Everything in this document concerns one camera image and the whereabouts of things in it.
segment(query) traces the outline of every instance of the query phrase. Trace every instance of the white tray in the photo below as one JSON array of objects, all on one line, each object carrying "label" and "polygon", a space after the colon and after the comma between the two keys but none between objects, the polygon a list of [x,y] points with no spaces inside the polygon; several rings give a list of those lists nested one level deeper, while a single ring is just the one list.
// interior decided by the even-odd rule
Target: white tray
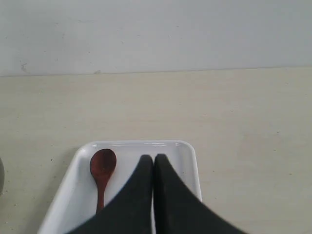
[{"label": "white tray", "polygon": [[201,200],[195,150],[189,143],[180,140],[95,141],[77,150],[39,234],[66,233],[95,214],[97,188],[89,171],[89,163],[96,151],[105,148],[116,153],[117,165],[106,187],[104,204],[127,182],[141,155],[148,154],[154,158],[159,153],[168,156],[180,178]]}]

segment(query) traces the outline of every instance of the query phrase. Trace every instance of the red spoon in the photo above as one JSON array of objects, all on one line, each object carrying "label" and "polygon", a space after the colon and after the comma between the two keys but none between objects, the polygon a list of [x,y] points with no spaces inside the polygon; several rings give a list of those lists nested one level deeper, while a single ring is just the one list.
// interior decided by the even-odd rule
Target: red spoon
[{"label": "red spoon", "polygon": [[116,155],[110,149],[97,151],[90,161],[90,172],[97,184],[97,213],[104,208],[104,192],[116,167],[116,161]]}]

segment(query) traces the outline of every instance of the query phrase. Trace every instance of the table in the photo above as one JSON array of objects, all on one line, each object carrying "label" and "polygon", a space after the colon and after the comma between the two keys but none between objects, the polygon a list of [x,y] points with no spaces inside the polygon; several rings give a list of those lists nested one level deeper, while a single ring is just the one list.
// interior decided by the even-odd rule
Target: table
[{"label": "table", "polygon": [[253,233],[312,234],[312,68],[0,78],[0,233],[35,233],[78,147],[181,139],[203,202]]}]

